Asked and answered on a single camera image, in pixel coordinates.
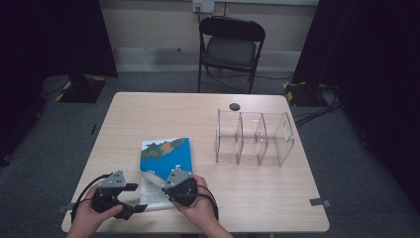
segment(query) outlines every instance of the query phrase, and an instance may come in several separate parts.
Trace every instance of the gray carpet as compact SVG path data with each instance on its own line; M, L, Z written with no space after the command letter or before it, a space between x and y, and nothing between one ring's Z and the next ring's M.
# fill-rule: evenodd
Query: gray carpet
M290 73L259 75L286 78ZM247 90L243 77L216 78ZM204 79L210 84L219 83L208 76ZM195 92L196 80L196 71L121 72L119 79L107 81L95 104L55 102L58 91L46 96L42 117L11 154L11 165L0 168L0 237L65 236L60 229L63 214L55 213L55 209L71 200L115 93ZM65 76L46 79L44 93L65 81ZM258 77L253 94L281 94L281 84L286 81ZM202 85L202 92L239 93L226 85ZM326 97L331 101L331 92L326 92ZM291 108L293 116L318 109ZM96 130L91 134L95 124ZM333 203L326 208L331 226L321 234L289 233L275 237L420 237L419 215L392 175L364 148L356 125L342 109L320 116L298 131L319 192Z

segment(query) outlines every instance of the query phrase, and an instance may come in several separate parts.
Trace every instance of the chair backrest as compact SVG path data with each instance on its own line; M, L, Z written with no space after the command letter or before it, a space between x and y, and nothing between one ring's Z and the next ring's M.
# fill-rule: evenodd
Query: chair backrest
M200 35L219 38L263 42L265 30L260 24L243 19L211 16L203 19L199 25Z

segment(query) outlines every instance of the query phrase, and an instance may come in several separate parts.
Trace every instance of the left hand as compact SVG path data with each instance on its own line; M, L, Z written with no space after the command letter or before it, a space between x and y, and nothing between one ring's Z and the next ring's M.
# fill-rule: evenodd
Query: left hand
M99 213L92 209L90 206L91 200L98 185L94 185L91 187L84 197L84 200L80 202L76 216L74 217L73 223L71 224L71 228L68 231L67 238L71 237L90 237L104 222L110 217L113 217L120 213L123 210L122 205L116 205L102 213Z

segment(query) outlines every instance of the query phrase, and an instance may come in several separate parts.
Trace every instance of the book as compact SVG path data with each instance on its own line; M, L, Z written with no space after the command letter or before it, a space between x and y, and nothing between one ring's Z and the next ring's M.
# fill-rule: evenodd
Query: book
M173 207L172 202L161 191L161 187L155 180L150 180L147 174L152 173L165 181L175 168L192 172L189 138L162 139L142 143L140 203L148 205L146 211Z

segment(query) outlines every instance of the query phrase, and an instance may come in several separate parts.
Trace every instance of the wrist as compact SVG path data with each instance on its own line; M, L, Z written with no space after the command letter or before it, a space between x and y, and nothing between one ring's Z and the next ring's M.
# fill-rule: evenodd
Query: wrist
M199 226L200 230L208 238L225 238L232 237L232 235L219 223L219 221L214 218L207 221L202 226Z

